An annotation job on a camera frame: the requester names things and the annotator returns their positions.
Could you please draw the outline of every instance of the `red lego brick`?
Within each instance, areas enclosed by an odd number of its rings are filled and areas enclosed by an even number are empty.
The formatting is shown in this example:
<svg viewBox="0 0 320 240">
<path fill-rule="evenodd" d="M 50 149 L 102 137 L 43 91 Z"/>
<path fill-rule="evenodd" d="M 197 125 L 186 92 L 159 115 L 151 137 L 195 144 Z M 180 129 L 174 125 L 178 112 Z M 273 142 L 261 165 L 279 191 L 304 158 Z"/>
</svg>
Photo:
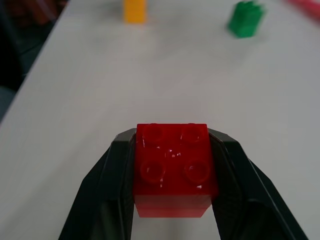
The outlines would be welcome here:
<svg viewBox="0 0 320 240">
<path fill-rule="evenodd" d="M 218 195 L 206 124 L 138 124 L 133 196 L 140 217 L 201 217 Z"/>
</svg>

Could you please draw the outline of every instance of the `lego brick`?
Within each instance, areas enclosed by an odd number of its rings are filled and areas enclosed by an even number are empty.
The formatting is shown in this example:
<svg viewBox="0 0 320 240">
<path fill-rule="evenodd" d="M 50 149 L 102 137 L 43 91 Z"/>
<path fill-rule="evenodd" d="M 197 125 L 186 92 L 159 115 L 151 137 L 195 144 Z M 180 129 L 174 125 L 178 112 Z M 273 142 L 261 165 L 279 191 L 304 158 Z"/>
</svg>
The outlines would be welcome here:
<svg viewBox="0 0 320 240">
<path fill-rule="evenodd" d="M 256 34 L 265 10 L 254 1 L 238 2 L 228 23 L 228 29 L 238 38 L 252 37 Z"/>
<path fill-rule="evenodd" d="M 147 0 L 124 0 L 124 21 L 129 24 L 143 24 L 146 22 Z"/>
<path fill-rule="evenodd" d="M 200 217 L 217 195 L 206 124 L 137 125 L 133 196 L 141 217 Z"/>
</svg>

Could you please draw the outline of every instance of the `table surface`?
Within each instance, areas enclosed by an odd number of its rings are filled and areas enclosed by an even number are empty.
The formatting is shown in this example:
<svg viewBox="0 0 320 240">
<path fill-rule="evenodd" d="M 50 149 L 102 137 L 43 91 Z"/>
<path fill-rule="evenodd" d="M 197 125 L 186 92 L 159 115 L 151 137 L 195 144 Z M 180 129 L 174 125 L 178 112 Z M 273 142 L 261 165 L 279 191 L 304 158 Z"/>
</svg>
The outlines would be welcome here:
<svg viewBox="0 0 320 240">
<path fill-rule="evenodd" d="M 235 1 L 72 0 L 0 126 L 0 239 L 57 240 L 80 183 L 137 123 L 207 123 L 237 139 L 310 239 L 320 235 L 320 31 L 266 1 L 259 34 L 225 30 Z M 132 239 L 219 239 L 195 219 L 134 215 Z"/>
</svg>

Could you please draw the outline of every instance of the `yellow block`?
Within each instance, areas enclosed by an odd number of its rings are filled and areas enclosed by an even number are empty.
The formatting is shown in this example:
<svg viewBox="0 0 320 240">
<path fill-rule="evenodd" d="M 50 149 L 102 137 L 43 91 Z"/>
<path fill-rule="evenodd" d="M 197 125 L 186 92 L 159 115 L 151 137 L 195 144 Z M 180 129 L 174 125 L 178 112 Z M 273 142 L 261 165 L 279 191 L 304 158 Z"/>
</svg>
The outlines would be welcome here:
<svg viewBox="0 0 320 240">
<path fill-rule="evenodd" d="M 129 24 L 146 22 L 147 0 L 124 0 L 124 21 Z"/>
</svg>

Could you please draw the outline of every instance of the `green block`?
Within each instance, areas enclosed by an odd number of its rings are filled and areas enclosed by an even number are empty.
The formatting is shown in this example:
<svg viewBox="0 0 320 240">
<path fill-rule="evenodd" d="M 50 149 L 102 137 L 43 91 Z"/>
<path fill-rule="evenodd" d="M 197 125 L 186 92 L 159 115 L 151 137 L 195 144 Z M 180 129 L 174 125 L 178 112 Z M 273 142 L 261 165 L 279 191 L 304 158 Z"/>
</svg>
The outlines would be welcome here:
<svg viewBox="0 0 320 240">
<path fill-rule="evenodd" d="M 229 30 L 238 38 L 248 38 L 256 34 L 265 10 L 255 1 L 238 2 L 228 23 Z"/>
</svg>

